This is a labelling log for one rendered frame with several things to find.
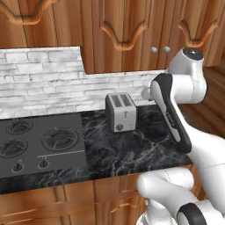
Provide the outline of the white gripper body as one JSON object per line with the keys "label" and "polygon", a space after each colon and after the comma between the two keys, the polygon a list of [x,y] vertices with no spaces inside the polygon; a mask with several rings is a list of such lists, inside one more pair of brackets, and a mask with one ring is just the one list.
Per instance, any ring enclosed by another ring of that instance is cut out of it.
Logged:
{"label": "white gripper body", "polygon": [[153,100],[153,97],[150,93],[150,88],[149,87],[145,87],[143,90],[142,90],[142,98],[145,99],[145,100],[148,100],[148,101],[152,101]]}

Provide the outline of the wooden drawer front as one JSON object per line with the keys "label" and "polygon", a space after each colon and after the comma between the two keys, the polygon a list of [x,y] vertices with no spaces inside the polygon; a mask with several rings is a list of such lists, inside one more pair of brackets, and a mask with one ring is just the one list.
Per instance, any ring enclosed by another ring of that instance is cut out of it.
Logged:
{"label": "wooden drawer front", "polygon": [[121,193],[120,190],[137,190],[137,178],[140,173],[102,178],[93,181],[94,197],[97,203],[107,201],[131,198],[138,194],[138,192]]}
{"label": "wooden drawer front", "polygon": [[15,214],[53,205],[81,207],[94,203],[91,181],[0,195],[0,214]]}

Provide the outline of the black gas hob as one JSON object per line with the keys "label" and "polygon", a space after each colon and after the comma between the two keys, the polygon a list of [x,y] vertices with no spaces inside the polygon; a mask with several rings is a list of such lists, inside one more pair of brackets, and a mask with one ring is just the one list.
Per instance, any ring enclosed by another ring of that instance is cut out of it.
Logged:
{"label": "black gas hob", "polygon": [[[41,170],[44,156],[50,164]],[[24,169],[14,173],[18,160]],[[85,165],[80,113],[0,120],[0,178]]]}

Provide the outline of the wooden wall cabinet door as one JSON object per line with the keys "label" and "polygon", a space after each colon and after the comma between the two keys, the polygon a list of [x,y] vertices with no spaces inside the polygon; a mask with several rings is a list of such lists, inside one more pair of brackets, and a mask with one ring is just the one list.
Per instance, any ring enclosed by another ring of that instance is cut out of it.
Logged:
{"label": "wooden wall cabinet door", "polygon": [[82,0],[85,72],[155,69],[162,8],[161,0]]}
{"label": "wooden wall cabinet door", "polygon": [[[165,53],[164,47],[171,51]],[[225,0],[165,0],[157,68],[166,69],[182,47],[198,49],[204,66],[217,66],[225,48]]]}
{"label": "wooden wall cabinet door", "polygon": [[0,49],[82,45],[80,0],[0,0]]}

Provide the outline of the black hob knob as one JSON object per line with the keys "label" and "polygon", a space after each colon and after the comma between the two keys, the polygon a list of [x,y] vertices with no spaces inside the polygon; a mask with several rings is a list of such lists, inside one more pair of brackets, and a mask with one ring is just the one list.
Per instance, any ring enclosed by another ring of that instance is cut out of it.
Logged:
{"label": "black hob knob", "polygon": [[47,160],[47,158],[44,156],[41,161],[38,164],[38,168],[43,170],[46,169],[49,166],[50,162]]}
{"label": "black hob knob", "polygon": [[18,160],[17,163],[12,167],[14,173],[19,173],[24,169],[24,165],[21,160]]}

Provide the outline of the wooden base cabinet door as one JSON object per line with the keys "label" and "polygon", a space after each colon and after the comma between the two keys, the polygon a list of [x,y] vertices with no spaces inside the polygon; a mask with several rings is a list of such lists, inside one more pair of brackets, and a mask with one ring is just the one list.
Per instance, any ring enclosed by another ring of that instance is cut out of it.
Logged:
{"label": "wooden base cabinet door", "polygon": [[74,207],[45,213],[18,214],[0,225],[95,225],[94,206]]}
{"label": "wooden base cabinet door", "polygon": [[[98,203],[96,207],[96,225],[135,225],[145,212],[145,199],[141,196]],[[120,208],[113,214],[111,210],[119,204],[129,203],[129,207]]]}

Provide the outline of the silver two-slot toaster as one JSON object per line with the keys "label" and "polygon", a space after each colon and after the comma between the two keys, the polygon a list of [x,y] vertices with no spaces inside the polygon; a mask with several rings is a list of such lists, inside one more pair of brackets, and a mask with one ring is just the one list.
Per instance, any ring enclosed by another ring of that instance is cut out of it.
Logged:
{"label": "silver two-slot toaster", "polygon": [[105,97],[105,116],[114,133],[136,129],[137,109],[128,93],[112,93]]}

